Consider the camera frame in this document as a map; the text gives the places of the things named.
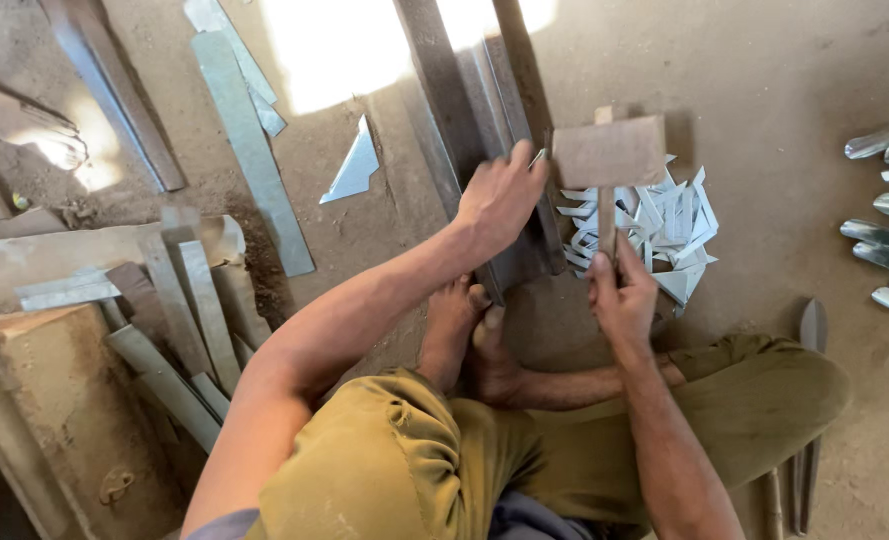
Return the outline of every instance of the dirt floor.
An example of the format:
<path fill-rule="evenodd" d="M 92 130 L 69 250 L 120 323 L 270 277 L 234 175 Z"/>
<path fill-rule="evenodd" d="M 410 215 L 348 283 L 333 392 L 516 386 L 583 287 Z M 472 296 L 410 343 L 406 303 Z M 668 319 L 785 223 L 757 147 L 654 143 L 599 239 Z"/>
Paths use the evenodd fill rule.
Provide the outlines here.
<path fill-rule="evenodd" d="M 82 202 L 97 210 L 91 227 L 154 221 L 163 205 L 231 214 L 246 231 L 259 309 L 274 326 L 444 224 L 393 85 L 407 46 L 390 0 L 339 8 L 222 1 L 289 123 L 271 145 L 318 266 L 292 279 L 270 250 L 223 134 L 181 2 L 105 4 L 189 187 L 155 193 L 36 3 L 0 0 L 0 86 L 76 122 L 93 158 L 76 178 L 0 143 L 2 187 L 53 209 Z M 680 179 L 706 167 L 722 224 L 707 249 L 721 261 L 661 347 L 705 345 L 730 332 L 794 338 L 805 299 L 822 299 L 828 355 L 851 374 L 854 403 L 824 437 L 812 536 L 889 537 L 889 311 L 870 300 L 889 273 L 852 257 L 853 242 L 837 233 L 849 218 L 889 225 L 870 204 L 889 190 L 877 176 L 883 164 L 843 155 L 847 140 L 889 125 L 889 3 L 526 0 L 522 7 L 530 42 L 509 36 L 509 45 L 533 122 L 588 124 L 596 107 L 612 103 L 665 113 L 669 151 L 680 156 L 672 172 Z M 381 169 L 367 193 L 319 205 L 363 113 Z M 513 291 L 510 346 L 545 369 L 600 362 L 604 348 L 584 302 L 570 275 Z M 413 364 L 423 325 L 419 308 L 356 373 Z M 763 537 L 759 491 L 735 492 L 751 538 Z"/>

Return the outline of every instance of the forearm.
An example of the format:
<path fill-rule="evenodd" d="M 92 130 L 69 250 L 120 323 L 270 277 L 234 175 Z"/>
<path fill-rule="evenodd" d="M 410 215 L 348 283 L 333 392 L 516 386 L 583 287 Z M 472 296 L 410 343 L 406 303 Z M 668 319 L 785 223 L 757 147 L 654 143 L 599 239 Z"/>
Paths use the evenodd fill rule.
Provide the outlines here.
<path fill-rule="evenodd" d="M 641 491 L 662 540 L 743 538 L 725 486 L 681 414 L 647 345 L 615 346 Z"/>
<path fill-rule="evenodd" d="M 469 227 L 452 224 L 426 242 L 312 301 L 248 364 L 245 381 L 285 374 L 314 398 L 357 363 L 432 291 L 486 260 Z"/>

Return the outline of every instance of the metal scrap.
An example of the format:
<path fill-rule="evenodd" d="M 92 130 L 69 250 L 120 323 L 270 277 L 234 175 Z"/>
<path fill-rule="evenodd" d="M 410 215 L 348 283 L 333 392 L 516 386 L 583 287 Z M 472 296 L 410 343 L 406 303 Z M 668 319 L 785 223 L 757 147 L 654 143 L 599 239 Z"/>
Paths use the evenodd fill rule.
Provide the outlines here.
<path fill-rule="evenodd" d="M 371 175 L 376 170 L 378 154 L 374 152 L 371 131 L 367 129 L 367 118 L 362 114 L 358 120 L 358 136 L 351 143 L 351 149 L 344 157 L 338 176 L 331 182 L 327 193 L 321 196 L 319 204 L 364 193 L 370 187 Z"/>

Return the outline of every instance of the person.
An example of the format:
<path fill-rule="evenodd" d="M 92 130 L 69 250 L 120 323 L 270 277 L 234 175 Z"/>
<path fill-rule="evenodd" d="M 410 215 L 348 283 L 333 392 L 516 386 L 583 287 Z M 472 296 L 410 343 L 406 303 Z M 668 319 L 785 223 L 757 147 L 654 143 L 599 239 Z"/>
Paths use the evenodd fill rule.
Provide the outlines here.
<path fill-rule="evenodd" d="M 522 141 L 482 164 L 453 222 L 314 300 L 258 350 L 182 538 L 743 537 L 726 489 L 818 436 L 847 404 L 846 375 L 766 336 L 655 355 L 657 285 L 626 240 L 616 271 L 598 253 L 587 272 L 614 365 L 521 367 L 503 310 L 469 272 L 510 246 L 542 195 L 549 165 L 529 168 L 532 154 Z M 429 295 L 416 370 L 355 378 L 315 411 Z M 447 399 L 465 356 L 477 399 Z"/>

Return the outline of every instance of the toe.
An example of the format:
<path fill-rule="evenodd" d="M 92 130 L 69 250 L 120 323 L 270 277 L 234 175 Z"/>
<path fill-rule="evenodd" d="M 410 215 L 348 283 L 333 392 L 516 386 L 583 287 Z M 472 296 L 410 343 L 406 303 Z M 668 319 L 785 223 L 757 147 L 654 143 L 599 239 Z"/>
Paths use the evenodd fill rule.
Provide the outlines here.
<path fill-rule="evenodd" d="M 471 307 L 471 311 L 474 313 L 483 312 L 491 305 L 491 299 L 487 295 L 487 289 L 485 289 L 484 285 L 476 284 L 468 289 L 467 304 Z"/>

